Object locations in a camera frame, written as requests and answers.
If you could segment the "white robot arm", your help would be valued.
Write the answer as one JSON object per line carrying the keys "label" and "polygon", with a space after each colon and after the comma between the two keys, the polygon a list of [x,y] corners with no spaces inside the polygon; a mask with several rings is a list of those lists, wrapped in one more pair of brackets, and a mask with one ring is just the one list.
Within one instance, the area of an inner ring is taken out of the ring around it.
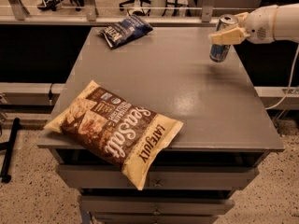
{"label": "white robot arm", "polygon": [[248,13],[235,14],[236,23],[209,35],[215,45],[270,44],[288,40],[299,42],[299,5],[259,7]]}

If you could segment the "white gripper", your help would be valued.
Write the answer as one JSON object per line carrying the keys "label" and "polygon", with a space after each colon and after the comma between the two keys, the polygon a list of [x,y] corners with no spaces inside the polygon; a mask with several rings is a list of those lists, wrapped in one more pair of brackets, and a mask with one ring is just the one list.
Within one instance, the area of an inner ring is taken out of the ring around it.
{"label": "white gripper", "polygon": [[248,39],[253,44],[269,44],[274,39],[274,24],[278,6],[259,7],[251,13],[235,14],[238,26],[222,29],[210,34],[209,40],[214,45],[238,45]]}

